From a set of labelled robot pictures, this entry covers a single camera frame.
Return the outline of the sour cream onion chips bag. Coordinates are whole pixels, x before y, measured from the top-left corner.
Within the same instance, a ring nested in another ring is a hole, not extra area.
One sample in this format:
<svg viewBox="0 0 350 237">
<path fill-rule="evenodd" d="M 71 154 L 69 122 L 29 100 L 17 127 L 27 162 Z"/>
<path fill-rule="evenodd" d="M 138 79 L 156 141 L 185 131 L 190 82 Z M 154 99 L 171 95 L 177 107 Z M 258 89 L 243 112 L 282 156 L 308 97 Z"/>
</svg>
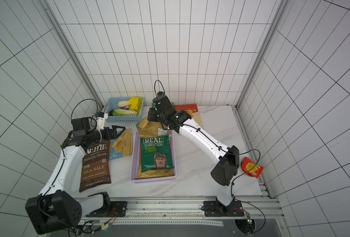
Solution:
<svg viewBox="0 0 350 237">
<path fill-rule="evenodd" d="M 171 134 L 171 131 L 164 130 L 159 122 L 149 121 L 148 116 L 136 124 L 136 129 L 141 138 L 152 138 Z"/>
</svg>

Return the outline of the beige red cassava chips bag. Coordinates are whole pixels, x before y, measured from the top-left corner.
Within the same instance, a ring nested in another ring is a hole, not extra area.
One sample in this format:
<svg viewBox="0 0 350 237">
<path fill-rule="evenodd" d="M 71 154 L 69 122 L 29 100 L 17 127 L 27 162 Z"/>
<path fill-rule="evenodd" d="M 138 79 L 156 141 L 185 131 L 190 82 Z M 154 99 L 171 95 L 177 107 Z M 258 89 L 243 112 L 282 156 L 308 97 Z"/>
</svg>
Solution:
<svg viewBox="0 0 350 237">
<path fill-rule="evenodd" d="M 201 128 L 204 128 L 197 104 L 175 105 L 174 107 L 176 111 L 184 110 L 185 112 L 187 112 Z"/>
</svg>

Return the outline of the green Real chips bag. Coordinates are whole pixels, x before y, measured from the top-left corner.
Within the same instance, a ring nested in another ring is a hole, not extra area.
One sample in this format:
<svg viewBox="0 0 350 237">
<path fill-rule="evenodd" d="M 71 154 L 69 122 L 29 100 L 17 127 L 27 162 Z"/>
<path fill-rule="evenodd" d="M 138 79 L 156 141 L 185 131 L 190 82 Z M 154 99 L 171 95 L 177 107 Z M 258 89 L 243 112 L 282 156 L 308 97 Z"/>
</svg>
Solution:
<svg viewBox="0 0 350 237">
<path fill-rule="evenodd" d="M 169 135 L 140 139 L 141 172 L 174 169 Z"/>
</svg>

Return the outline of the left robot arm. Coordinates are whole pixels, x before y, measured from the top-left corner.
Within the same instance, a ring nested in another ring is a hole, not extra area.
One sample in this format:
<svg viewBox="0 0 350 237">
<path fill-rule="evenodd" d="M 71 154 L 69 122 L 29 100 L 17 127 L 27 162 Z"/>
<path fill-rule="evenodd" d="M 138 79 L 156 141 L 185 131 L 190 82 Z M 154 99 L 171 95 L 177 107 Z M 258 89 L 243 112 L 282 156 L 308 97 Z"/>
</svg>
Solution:
<svg viewBox="0 0 350 237">
<path fill-rule="evenodd" d="M 61 145 L 59 161 L 38 196 L 29 198 L 26 212 L 39 235 L 72 229 L 86 215 L 110 214 L 112 204 L 106 192 L 96 193 L 81 201 L 75 200 L 70 191 L 78 166 L 92 144 L 119 138 L 125 131 L 123 126 L 104 127 L 89 131 L 71 131 Z"/>
</svg>

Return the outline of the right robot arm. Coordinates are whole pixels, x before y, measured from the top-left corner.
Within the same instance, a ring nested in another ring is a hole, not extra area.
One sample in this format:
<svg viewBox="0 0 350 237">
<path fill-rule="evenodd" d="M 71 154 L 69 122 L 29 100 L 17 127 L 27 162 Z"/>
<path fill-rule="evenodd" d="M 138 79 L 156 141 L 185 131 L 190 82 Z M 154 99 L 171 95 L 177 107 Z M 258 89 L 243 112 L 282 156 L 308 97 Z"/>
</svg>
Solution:
<svg viewBox="0 0 350 237">
<path fill-rule="evenodd" d="M 156 104 L 149 109 L 148 120 L 159 122 L 165 130 L 174 130 L 199 147 L 215 164 L 211 177 L 218 184 L 217 203 L 224 209 L 234 204 L 233 178 L 239 173 L 240 155 L 235 146 L 228 147 L 208 134 L 185 111 L 176 111 L 173 106 Z"/>
</svg>

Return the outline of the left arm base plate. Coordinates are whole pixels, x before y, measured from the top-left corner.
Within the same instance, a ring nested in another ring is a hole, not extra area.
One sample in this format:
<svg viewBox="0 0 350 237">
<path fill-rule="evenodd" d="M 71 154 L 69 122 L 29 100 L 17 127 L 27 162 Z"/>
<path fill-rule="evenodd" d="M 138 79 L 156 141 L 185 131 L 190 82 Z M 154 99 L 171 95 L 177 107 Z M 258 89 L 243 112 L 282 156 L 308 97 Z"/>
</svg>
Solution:
<svg viewBox="0 0 350 237">
<path fill-rule="evenodd" d="M 89 197 L 100 197 L 103 198 L 103 206 L 99 209 L 95 209 L 86 217 L 112 217 L 113 214 L 117 217 L 125 217 L 127 210 L 127 202 L 126 201 L 111 201 L 109 194 L 107 192 L 100 192 Z"/>
</svg>

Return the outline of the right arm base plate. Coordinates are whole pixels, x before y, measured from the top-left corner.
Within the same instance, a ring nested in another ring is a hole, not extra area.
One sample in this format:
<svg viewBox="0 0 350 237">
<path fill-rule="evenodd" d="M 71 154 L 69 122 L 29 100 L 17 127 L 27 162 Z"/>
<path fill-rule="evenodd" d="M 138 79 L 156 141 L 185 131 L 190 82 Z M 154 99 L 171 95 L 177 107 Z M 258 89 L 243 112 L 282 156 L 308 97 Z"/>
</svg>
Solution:
<svg viewBox="0 0 350 237">
<path fill-rule="evenodd" d="M 245 211 L 240 201 L 233 200 L 228 206 L 224 206 L 217 199 L 204 201 L 201 207 L 206 217 L 243 217 Z"/>
</svg>

